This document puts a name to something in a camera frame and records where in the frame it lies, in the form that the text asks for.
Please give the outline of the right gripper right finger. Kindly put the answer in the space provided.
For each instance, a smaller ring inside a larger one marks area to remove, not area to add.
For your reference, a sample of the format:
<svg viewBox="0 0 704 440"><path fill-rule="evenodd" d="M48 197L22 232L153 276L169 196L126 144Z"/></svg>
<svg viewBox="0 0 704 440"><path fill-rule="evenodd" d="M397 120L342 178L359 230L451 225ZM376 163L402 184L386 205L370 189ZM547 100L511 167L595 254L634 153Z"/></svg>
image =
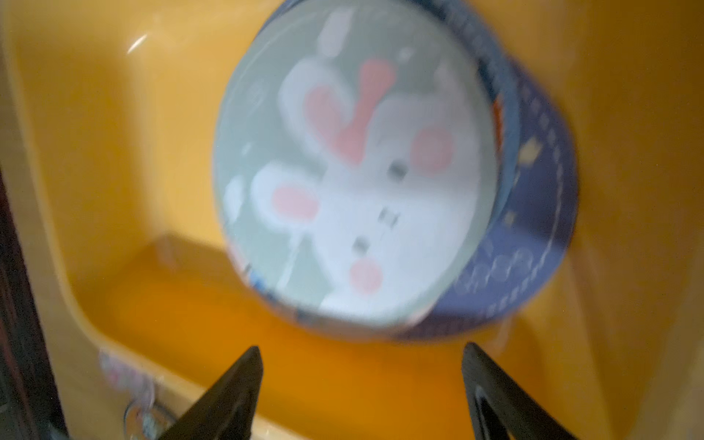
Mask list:
<svg viewBox="0 0 704 440"><path fill-rule="evenodd" d="M479 345L469 343L462 376L477 439L573 439Z"/></svg>

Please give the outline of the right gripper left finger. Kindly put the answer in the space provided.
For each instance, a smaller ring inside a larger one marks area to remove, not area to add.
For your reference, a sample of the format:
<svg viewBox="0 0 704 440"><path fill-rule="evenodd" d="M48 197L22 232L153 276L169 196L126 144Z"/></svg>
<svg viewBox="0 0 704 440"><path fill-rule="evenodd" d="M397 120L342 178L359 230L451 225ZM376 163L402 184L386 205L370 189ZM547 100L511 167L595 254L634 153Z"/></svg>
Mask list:
<svg viewBox="0 0 704 440"><path fill-rule="evenodd" d="M252 346L161 438L251 438L262 379L260 349Z"/></svg>

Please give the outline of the white wave round coaster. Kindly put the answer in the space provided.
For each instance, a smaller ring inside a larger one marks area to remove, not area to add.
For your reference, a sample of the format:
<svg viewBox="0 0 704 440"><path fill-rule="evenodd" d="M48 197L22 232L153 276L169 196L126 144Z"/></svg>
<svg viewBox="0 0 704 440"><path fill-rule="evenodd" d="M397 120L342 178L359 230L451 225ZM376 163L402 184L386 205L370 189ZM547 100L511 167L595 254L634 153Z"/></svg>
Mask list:
<svg viewBox="0 0 704 440"><path fill-rule="evenodd" d="M123 431L126 440L159 439L176 423L171 411L154 403L144 408L137 401L132 401L123 417Z"/></svg>

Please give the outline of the yellow plastic storage box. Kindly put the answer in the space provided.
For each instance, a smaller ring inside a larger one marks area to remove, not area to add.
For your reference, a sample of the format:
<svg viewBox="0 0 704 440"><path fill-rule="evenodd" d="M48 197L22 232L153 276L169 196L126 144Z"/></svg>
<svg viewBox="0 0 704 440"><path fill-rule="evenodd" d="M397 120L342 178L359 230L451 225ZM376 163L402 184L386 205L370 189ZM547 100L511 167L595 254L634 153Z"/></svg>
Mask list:
<svg viewBox="0 0 704 440"><path fill-rule="evenodd" d="M469 439L474 340L581 439L703 436L703 5L478 1L568 120L579 216L516 315L420 344L323 337L230 269L211 194L227 78L273 1L7 1L1 169L69 433L120 439L105 350L176 413L258 346L257 436Z"/></svg>

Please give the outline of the purple bunny round coaster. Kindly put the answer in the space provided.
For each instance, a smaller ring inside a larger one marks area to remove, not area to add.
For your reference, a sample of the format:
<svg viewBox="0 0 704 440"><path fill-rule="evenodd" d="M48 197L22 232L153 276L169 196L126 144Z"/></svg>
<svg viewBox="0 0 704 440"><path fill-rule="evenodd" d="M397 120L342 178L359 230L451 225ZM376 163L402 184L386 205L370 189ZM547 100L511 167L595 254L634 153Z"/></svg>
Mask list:
<svg viewBox="0 0 704 440"><path fill-rule="evenodd" d="M513 190L466 269L401 340L454 337L516 312L559 268L579 205L573 137L530 73L513 62L521 110L521 149Z"/></svg>

